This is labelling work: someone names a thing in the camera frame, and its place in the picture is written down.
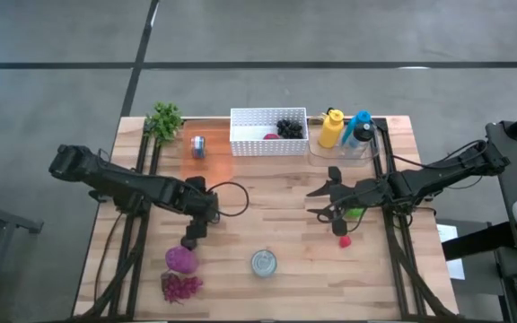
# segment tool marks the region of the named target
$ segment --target yellow bottle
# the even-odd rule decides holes
[[[319,137],[321,146],[324,148],[334,147],[340,137],[342,128],[345,126],[344,118],[345,115],[340,110],[332,109],[329,111],[322,123],[322,133]]]

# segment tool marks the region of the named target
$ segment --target concrete floor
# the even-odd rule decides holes
[[[149,0],[0,0],[0,62],[134,61]],[[169,0],[146,61],[517,61],[517,1]],[[107,151],[130,70],[0,70],[0,208],[45,221],[19,231],[0,274],[0,321],[69,316],[97,205],[52,179],[62,143]],[[141,73],[131,109],[156,100],[185,115],[231,107],[329,106],[410,115],[424,162],[517,118],[517,69],[223,70]],[[501,222],[497,180],[437,197],[440,217]],[[486,299],[460,311],[493,318]]]

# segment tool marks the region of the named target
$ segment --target wooden tabletop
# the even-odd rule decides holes
[[[386,118],[394,153],[419,162],[409,117]],[[112,162],[127,168],[136,166],[143,121],[121,119]],[[206,138],[207,157],[202,161],[190,157],[193,135]],[[149,148],[145,159],[145,173],[151,151]],[[399,170],[410,166],[397,161]],[[349,186],[359,179],[374,177],[371,163],[341,170],[343,181]],[[227,118],[186,122],[175,142],[162,148],[158,174],[180,179],[202,175],[208,187],[226,180],[241,183],[250,193],[250,207],[239,217],[223,217],[220,223],[210,225],[208,237],[198,241],[200,265],[196,275],[204,286],[195,298],[182,305],[164,301],[159,277],[167,270],[165,252],[179,244],[189,217],[152,208],[136,319],[399,318],[381,211],[368,211],[359,229],[350,234],[353,243],[346,249],[338,246],[338,238],[328,224],[318,223],[314,214],[305,211],[329,203],[327,196],[305,196],[324,184],[326,167],[310,165],[307,156],[232,157]],[[238,188],[221,187],[217,192],[222,211],[236,213],[243,207],[244,195]],[[92,306],[97,267],[117,216],[113,204],[101,205],[74,314]],[[110,244],[101,289],[115,272],[123,224],[119,221]],[[457,312],[432,213],[415,212],[410,231],[420,275],[443,304]],[[276,273],[270,278],[258,278],[251,272],[250,258],[260,249],[271,250],[278,260]],[[407,277],[405,286],[414,308]],[[125,284],[122,304],[127,303],[127,288]]]

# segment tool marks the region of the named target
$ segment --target green plant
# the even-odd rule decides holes
[[[145,135],[154,136],[159,144],[173,140],[181,123],[179,108],[174,103],[157,101],[154,110],[152,116],[146,116],[148,131]]]

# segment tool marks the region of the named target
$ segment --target bunch of grapes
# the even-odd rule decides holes
[[[162,294],[169,303],[189,299],[197,293],[198,288],[202,284],[203,281],[196,276],[180,279],[180,277],[173,273],[161,275]]]

